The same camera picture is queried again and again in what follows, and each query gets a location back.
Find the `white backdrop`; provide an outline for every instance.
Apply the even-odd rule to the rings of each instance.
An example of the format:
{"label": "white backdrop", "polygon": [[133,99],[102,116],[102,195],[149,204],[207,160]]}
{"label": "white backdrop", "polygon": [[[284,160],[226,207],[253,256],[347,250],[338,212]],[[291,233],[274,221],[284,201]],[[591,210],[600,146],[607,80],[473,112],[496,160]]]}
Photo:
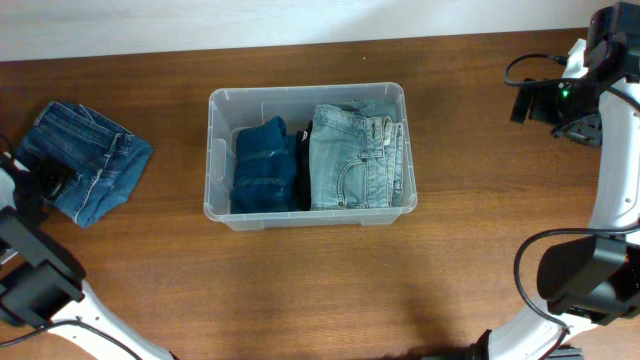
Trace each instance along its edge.
{"label": "white backdrop", "polygon": [[0,0],[0,61],[586,27],[596,10],[611,4],[611,0]]}

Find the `plastic bin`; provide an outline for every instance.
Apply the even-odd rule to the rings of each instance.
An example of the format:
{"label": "plastic bin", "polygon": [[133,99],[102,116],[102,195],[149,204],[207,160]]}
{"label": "plastic bin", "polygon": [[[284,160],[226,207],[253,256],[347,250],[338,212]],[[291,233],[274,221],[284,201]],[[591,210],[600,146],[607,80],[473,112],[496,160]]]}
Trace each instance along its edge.
{"label": "plastic bin", "polygon": [[[287,131],[304,130],[313,119],[316,105],[370,99],[395,101],[404,125],[404,192],[402,207],[357,210],[296,211],[230,214],[233,188],[235,140],[238,131],[256,127],[281,116]],[[218,89],[209,98],[209,133],[204,213],[236,231],[269,227],[338,224],[389,225],[418,204],[409,139],[404,92],[395,83],[301,86],[281,88]]]}

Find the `jeans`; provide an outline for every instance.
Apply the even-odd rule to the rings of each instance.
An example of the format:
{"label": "jeans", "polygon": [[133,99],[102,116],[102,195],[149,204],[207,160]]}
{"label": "jeans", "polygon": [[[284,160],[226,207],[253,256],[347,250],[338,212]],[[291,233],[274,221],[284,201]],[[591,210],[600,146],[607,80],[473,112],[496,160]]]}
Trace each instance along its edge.
{"label": "jeans", "polygon": [[76,173],[53,205],[88,227],[127,202],[153,149],[145,140],[84,105],[51,102],[16,157],[33,169],[53,157]]}
{"label": "jeans", "polygon": [[309,149],[312,210],[402,205],[402,124],[375,103],[361,104],[316,107]]}
{"label": "jeans", "polygon": [[231,213],[297,209],[295,147],[295,135],[287,136],[287,126],[280,117],[238,134]]}

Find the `clear plastic container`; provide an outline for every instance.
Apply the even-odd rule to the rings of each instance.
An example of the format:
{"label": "clear plastic container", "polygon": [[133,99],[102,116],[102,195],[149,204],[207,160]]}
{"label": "clear plastic container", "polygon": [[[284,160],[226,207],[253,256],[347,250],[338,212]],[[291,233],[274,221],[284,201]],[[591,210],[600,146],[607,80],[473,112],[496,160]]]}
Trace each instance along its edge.
{"label": "clear plastic container", "polygon": [[[357,210],[295,211],[280,213],[230,214],[229,194],[233,189],[235,140],[240,130],[257,127],[280,116],[289,134],[306,129],[316,105],[350,101],[395,101],[404,125],[402,207]],[[395,83],[300,86],[280,88],[218,89],[209,98],[209,134],[204,213],[236,231],[269,227],[338,224],[389,225],[418,204],[409,125],[404,92]]]}

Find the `denim shorts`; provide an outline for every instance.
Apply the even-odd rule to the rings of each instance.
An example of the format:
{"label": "denim shorts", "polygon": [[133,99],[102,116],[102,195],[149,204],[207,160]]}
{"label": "denim shorts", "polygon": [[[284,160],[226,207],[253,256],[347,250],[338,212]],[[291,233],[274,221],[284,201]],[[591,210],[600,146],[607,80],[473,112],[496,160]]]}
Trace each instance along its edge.
{"label": "denim shorts", "polygon": [[309,149],[311,210],[401,206],[402,124],[319,105]]}
{"label": "denim shorts", "polygon": [[75,170],[53,205],[88,227],[125,203],[153,149],[84,105],[51,102],[16,149],[27,168],[53,157]]}

